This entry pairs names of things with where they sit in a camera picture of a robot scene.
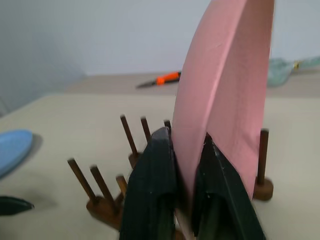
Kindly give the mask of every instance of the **wooden dowel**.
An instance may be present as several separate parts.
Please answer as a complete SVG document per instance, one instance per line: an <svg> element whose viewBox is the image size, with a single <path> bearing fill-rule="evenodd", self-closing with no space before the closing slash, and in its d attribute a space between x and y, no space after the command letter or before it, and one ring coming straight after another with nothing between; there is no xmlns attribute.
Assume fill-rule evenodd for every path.
<svg viewBox="0 0 320 240"><path fill-rule="evenodd" d="M146 138L146 141L148 142L151 138L151 134L150 134L150 130L149 130L149 126L148 126L148 122L145 116L141 117L141 124L142 124L142 128L144 131L144 135Z"/></svg>
<svg viewBox="0 0 320 240"><path fill-rule="evenodd" d="M93 204L96 204L98 202L98 200L96 198L96 195L94 194L94 191L92 191L92 189L91 189L89 183L87 182L85 176L81 172L77 162L73 158L69 159L67 162L68 162L70 168L72 169L72 171L74 172L76 178L79 180L81 186L85 190L85 192L88 195L88 197L91 200L91 202Z"/></svg>
<svg viewBox="0 0 320 240"><path fill-rule="evenodd" d="M123 175L118 175L115 179L119 185L121 193L123 194L123 196L126 196L128 185L127 185L125 177Z"/></svg>
<svg viewBox="0 0 320 240"><path fill-rule="evenodd" d="M115 205L116 206L121 206L121 204L124 201L124 199L125 199L124 195L122 194L122 192L120 192L118 194L118 196L114 200Z"/></svg>
<svg viewBox="0 0 320 240"><path fill-rule="evenodd" d="M171 129L171 123L170 123L169 120L164 120L164 125L165 125L166 127L168 127L169 129Z"/></svg>
<svg viewBox="0 0 320 240"><path fill-rule="evenodd" d="M258 159L258 173L256 182L258 185L265 184L265 173L267 163L267 151L268 151L268 139L269 130L262 129L260 132L260 144L259 144L259 159Z"/></svg>
<svg viewBox="0 0 320 240"><path fill-rule="evenodd" d="M132 154L135 157L137 157L138 156L138 151L137 151L134 139L132 138L132 135L131 135L131 132L130 132L130 128L128 126L127 119L126 119L125 115L121 115L120 119L121 119L121 122L122 122L122 125L123 125L123 128L124 128L126 137L128 138Z"/></svg>
<svg viewBox="0 0 320 240"><path fill-rule="evenodd" d="M113 199L113 197L111 196L111 193L103 179L103 177L101 176L101 173L98 169L98 167L96 165L93 165L90 167L90 171L96 181L96 183L98 184L105 200L107 201L107 203L109 204L110 208L116 212L117 211L117 207L116 207L116 204L115 204L115 201Z"/></svg>
<svg viewBox="0 0 320 240"><path fill-rule="evenodd" d="M138 157L134 156L133 154L130 154L128 159L129 159L129 162L130 162L130 165L131 165L132 169L134 169L136 164L137 164L137 162L138 162Z"/></svg>

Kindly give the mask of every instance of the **wooden base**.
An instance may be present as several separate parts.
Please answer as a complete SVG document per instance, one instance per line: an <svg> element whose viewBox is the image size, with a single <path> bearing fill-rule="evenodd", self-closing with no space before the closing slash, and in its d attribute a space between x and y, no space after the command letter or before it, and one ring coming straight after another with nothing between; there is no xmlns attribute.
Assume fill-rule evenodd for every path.
<svg viewBox="0 0 320 240"><path fill-rule="evenodd" d="M265 178L264 184L258 184L257 179L255 179L253 198L260 201L269 201L274 194L273 183Z"/></svg>
<svg viewBox="0 0 320 240"><path fill-rule="evenodd" d="M91 200L86 204L89 213L99 221L104 222L110 227L119 230L121 226L123 207L119 206L116 213L109 211L109 204L102 196L97 196L97 203L93 204Z"/></svg>

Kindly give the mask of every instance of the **black object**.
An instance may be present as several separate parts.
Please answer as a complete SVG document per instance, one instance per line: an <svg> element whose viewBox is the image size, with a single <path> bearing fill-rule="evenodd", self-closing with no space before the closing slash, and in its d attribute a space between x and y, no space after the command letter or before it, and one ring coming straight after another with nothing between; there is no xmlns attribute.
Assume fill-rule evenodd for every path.
<svg viewBox="0 0 320 240"><path fill-rule="evenodd" d="M166 81L164 84L174 84L174 83L178 83L180 81L180 77L176 78L176 79L173 79L173 80L169 80L169 81ZM137 89L142 89L142 88L148 88L148 87L152 87L152 86L160 86L160 85L163 85L163 84L158 84L156 80L154 81L149 81L149 82L146 82L146 83L142 83L138 86L136 86Z"/></svg>
<svg viewBox="0 0 320 240"><path fill-rule="evenodd" d="M10 216L33 209L28 201L13 196L0 196L0 216Z"/></svg>
<svg viewBox="0 0 320 240"><path fill-rule="evenodd" d="M208 134L195 178L192 230L198 240L266 239L238 172Z"/></svg>
<svg viewBox="0 0 320 240"><path fill-rule="evenodd" d="M176 162L167 127L154 132L128 181L120 240L170 240L175 232Z"/></svg>

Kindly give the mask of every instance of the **wooden peg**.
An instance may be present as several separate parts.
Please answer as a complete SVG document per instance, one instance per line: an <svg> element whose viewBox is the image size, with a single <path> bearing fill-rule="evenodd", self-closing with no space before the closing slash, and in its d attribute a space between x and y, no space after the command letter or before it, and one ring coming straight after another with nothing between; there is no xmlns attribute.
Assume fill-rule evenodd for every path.
<svg viewBox="0 0 320 240"><path fill-rule="evenodd" d="M268 151L269 130L262 129L260 132L258 171L255 179L253 198L261 201L268 201L274 193L273 183L265 178L267 151Z"/></svg>
<svg viewBox="0 0 320 240"><path fill-rule="evenodd" d="M151 138L151 134L150 134L150 130L149 130L149 126L148 126L148 122L145 116L141 117L141 124L142 124L142 128L144 131L144 135L146 138L146 141L148 142Z"/></svg>
<svg viewBox="0 0 320 240"><path fill-rule="evenodd" d="M125 115L121 115L120 119L121 119L121 122L122 122L122 125L123 125L123 128L124 128L126 137L128 138L128 141L129 141L129 144L130 144L130 147L131 147L131 151L132 151L132 155L135 158L137 158L139 154L138 154L134 139L133 139L133 137L131 135L127 119L126 119Z"/></svg>
<svg viewBox="0 0 320 240"><path fill-rule="evenodd" d="M116 176L115 179L119 185L119 188L121 190L122 195L125 197L126 192L127 192L127 187L128 187L128 184L127 184L125 177L123 175L118 175L118 176Z"/></svg>
<svg viewBox="0 0 320 240"><path fill-rule="evenodd" d="M169 120L164 120L164 125L165 125L166 127L168 127L169 129L171 129L171 123L170 123Z"/></svg>
<svg viewBox="0 0 320 240"><path fill-rule="evenodd" d="M114 203L116 206L120 207L125 199L125 196L120 192L118 196L114 199Z"/></svg>
<svg viewBox="0 0 320 240"><path fill-rule="evenodd" d="M88 201L86 209L94 218L119 231L122 222L123 207L120 206L119 211L114 213L110 210L110 205L104 197L97 196L97 198L99 199L99 203L93 205L91 201Z"/></svg>
<svg viewBox="0 0 320 240"><path fill-rule="evenodd" d="M118 211L118 208L116 207L115 201L113 199L113 197L111 196L111 193L103 179L103 177L101 176L101 173L98 169L98 167L96 165L93 165L90 167L90 171L96 181L96 183L98 184L107 204L110 207L110 210L114 213L116 213Z"/></svg>
<svg viewBox="0 0 320 240"><path fill-rule="evenodd" d="M76 178L80 182L81 186L83 187L84 191L89 196L89 199L91 200L92 204L93 205L97 204L98 203L98 199L97 199L96 195L94 194L94 191L92 191L92 189L91 189L89 183L87 182L85 176L81 172L77 162L73 158L69 159L67 162L68 162L70 168L72 169L73 173L75 174Z"/></svg>
<svg viewBox="0 0 320 240"><path fill-rule="evenodd" d="M138 157L134 156L133 154L130 154L128 159L129 159L129 162L130 162L132 169L134 169L137 162L138 162Z"/></svg>

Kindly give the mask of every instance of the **beige table surface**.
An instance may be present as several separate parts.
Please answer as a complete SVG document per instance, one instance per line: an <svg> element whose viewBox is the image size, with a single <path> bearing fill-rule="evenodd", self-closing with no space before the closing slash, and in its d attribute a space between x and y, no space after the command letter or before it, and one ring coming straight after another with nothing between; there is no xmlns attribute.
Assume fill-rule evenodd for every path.
<svg viewBox="0 0 320 240"><path fill-rule="evenodd" d="M266 99L264 127L270 128L266 174L274 182L274 194L270 202L253 204L272 240L319 239L320 84L311 73L306 75L308 81L292 81L275 90L287 95L268 94ZM34 148L24 164L0 180L1 195L24 198L35 209L0 217L0 239L116 240L115 230L87 212L88 197L67 159L75 157L99 193L89 170L97 164L115 196L116 175L130 172L130 147L120 114L126 114L140 150L146 144L140 116L147 117L154 131L173 115L172 93L99 94L86 92L85 87L83 92L69 91L41 98L0 119L0 132L23 128L35 134Z"/></svg>

